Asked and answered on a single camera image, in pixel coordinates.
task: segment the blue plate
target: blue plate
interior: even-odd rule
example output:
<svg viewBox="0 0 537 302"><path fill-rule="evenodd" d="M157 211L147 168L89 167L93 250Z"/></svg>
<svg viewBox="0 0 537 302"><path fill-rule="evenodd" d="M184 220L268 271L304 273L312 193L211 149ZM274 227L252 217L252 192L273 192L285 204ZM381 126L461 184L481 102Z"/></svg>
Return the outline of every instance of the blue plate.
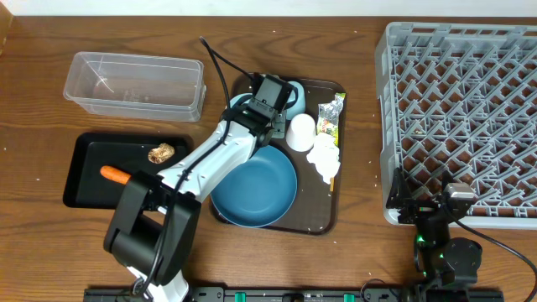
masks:
<svg viewBox="0 0 537 302"><path fill-rule="evenodd" d="M296 188L295 167L285 154L267 146L231 171L211 192L211 199L228 221L264 227L293 205Z"/></svg>

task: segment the crumpled white tissue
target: crumpled white tissue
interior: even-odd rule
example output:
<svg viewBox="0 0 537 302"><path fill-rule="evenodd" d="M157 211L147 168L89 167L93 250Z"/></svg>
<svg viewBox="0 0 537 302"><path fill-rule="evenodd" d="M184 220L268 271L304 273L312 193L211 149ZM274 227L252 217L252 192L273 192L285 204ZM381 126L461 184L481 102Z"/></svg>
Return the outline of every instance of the crumpled white tissue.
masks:
<svg viewBox="0 0 537 302"><path fill-rule="evenodd" d="M317 134L313 149L306 155L306 158L308 162L315 164L315 169L327 184L330 184L330 179L336 176L341 165L339 148L334 144L334 138L326 133Z"/></svg>

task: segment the orange object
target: orange object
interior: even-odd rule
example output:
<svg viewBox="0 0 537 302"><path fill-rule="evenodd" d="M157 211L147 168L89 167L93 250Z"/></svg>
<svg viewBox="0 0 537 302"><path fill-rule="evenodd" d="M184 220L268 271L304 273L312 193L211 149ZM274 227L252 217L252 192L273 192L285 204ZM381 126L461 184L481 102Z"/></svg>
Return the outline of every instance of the orange object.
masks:
<svg viewBox="0 0 537 302"><path fill-rule="evenodd" d="M102 166L101 175L108 180L115 181L122 185L126 185L128 180L131 178L130 174L111 166Z"/></svg>

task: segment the wood grain tabletop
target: wood grain tabletop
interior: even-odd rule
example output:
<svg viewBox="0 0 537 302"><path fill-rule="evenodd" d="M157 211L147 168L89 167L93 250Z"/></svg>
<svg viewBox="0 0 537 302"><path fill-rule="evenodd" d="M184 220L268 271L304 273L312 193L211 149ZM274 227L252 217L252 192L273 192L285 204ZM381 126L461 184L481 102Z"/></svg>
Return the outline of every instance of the wood grain tabletop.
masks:
<svg viewBox="0 0 537 302"><path fill-rule="evenodd" d="M230 287L359 288L371 278L420 276L413 227L382 211L380 105L373 52L392 21L535 24L535 18L17 17L0 56L0 300L80 301L89 286L131 284L102 248L113 211L72 209L62 194L76 138L85 132L184 135L195 146L215 129L222 87L199 43L204 35L245 70L334 81L347 91L338 219L325 236L221 224L205 202L185 277ZM199 122L159 122L85 112L62 96L75 53L99 51L201 60L208 87ZM231 83L238 73L223 66ZM484 230L537 262L537 232ZM522 301L529 267L482 244L478 286Z"/></svg>

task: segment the white wall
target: white wall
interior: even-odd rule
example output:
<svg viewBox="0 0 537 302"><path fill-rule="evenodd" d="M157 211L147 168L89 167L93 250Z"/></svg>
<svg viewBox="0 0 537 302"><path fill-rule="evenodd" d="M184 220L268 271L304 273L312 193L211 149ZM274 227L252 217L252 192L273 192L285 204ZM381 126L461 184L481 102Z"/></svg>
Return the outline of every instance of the white wall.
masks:
<svg viewBox="0 0 537 302"><path fill-rule="evenodd" d="M0 0L14 15L537 17L537 0Z"/></svg>

